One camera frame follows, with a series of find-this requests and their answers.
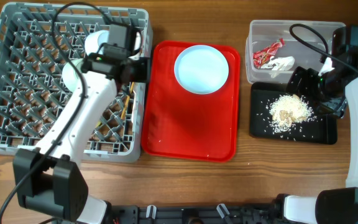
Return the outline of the light blue bowl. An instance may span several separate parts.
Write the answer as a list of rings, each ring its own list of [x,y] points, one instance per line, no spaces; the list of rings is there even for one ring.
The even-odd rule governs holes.
[[[109,31],[108,30],[100,30],[94,32],[87,36],[85,39],[85,52],[87,55],[91,53],[96,53],[100,46],[103,43],[106,43],[109,40]],[[135,47],[134,50],[139,50],[135,55],[130,56],[129,58],[133,60],[138,60],[140,57],[140,46],[141,46],[141,36],[139,33],[136,33]],[[104,47],[101,47],[99,50],[99,54],[103,54]]]

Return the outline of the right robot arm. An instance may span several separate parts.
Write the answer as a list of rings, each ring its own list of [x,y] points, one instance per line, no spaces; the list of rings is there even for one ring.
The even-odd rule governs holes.
[[[333,33],[332,50],[321,50],[298,37],[293,24],[289,33],[299,43],[330,58],[332,70],[318,75],[315,70],[297,67],[287,92],[299,93],[324,106],[339,98],[349,107],[351,159],[346,186],[324,190],[316,197],[287,195],[283,199],[284,219],[297,223],[358,223],[358,26],[345,26]]]

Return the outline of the clear plastic bin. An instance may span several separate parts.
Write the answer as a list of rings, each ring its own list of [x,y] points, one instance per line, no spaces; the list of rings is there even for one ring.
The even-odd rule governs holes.
[[[296,67],[312,68],[320,70],[323,64],[320,62],[321,55],[294,39],[289,32],[293,24],[304,24],[319,32],[328,43],[328,50],[332,49],[333,32],[344,27],[342,22],[323,21],[291,21],[291,20],[253,20],[250,22],[249,35],[246,40],[246,74],[249,83],[287,83]],[[274,60],[293,57],[291,67],[274,70],[270,68],[257,68],[253,63],[253,54],[258,52],[279,39],[283,39],[285,45],[277,50]]]

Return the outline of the grey dishwasher rack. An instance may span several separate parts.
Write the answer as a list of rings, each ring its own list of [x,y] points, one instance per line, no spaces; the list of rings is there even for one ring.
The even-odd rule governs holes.
[[[145,9],[9,2],[0,14],[0,154],[33,149],[70,98],[65,59],[85,58],[85,39],[108,30],[106,19],[141,31],[149,57],[153,30]]]

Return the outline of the red snack wrapper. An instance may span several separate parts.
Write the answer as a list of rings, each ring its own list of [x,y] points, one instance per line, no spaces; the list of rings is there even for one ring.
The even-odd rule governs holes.
[[[270,61],[270,59],[275,56],[278,49],[282,48],[285,45],[285,41],[280,38],[276,42],[267,46],[266,48],[256,51],[253,53],[253,64],[255,68],[261,68],[264,64]]]

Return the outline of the white tissue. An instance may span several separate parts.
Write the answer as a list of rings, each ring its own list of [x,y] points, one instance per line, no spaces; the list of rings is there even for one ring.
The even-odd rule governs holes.
[[[279,75],[279,71],[289,71],[295,64],[295,58],[290,57],[272,57],[269,62],[263,64],[261,69],[271,70],[269,75],[275,78]]]

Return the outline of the red plastic tray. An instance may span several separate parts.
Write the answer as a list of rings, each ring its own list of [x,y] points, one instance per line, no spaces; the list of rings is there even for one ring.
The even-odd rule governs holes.
[[[228,79],[218,91],[197,95],[174,75],[175,60],[191,46],[174,40],[155,46],[140,145],[155,156],[226,162],[236,153],[241,56],[215,45],[227,60]]]

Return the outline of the light blue plate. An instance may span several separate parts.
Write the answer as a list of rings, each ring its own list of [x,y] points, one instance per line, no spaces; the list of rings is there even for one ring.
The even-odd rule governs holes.
[[[186,91],[208,95],[226,83],[229,64],[218,49],[208,45],[194,45],[178,55],[173,71],[178,84]]]

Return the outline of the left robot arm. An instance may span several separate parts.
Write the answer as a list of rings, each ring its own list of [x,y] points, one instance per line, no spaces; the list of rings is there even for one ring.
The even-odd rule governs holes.
[[[121,86],[147,81],[149,58],[133,59],[141,42],[138,28],[112,23],[108,41],[80,68],[66,60],[78,77],[69,102],[35,149],[20,149],[14,156],[16,186],[11,194],[21,207],[69,222],[110,219],[110,203],[90,195],[79,166],[96,123]]]

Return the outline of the wooden chopstick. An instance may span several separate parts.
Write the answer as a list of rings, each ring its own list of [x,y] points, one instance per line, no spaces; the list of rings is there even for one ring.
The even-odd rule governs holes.
[[[135,85],[135,83],[132,82],[131,85],[130,85],[128,94],[126,96],[126,100],[125,100],[125,103],[124,103],[124,108],[123,108],[122,113],[121,113],[121,119],[122,120],[125,120],[127,107],[129,106],[129,100],[131,98],[131,95],[132,95],[132,92],[133,92],[133,89],[134,89],[134,85]]]

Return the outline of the rice and food scraps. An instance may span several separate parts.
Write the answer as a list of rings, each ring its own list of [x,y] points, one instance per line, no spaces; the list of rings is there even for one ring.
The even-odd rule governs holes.
[[[317,120],[311,106],[303,96],[279,95],[276,98],[268,98],[261,101],[261,112],[256,112],[257,124],[262,125],[263,134],[279,135],[291,134],[303,128],[297,128],[301,124]]]

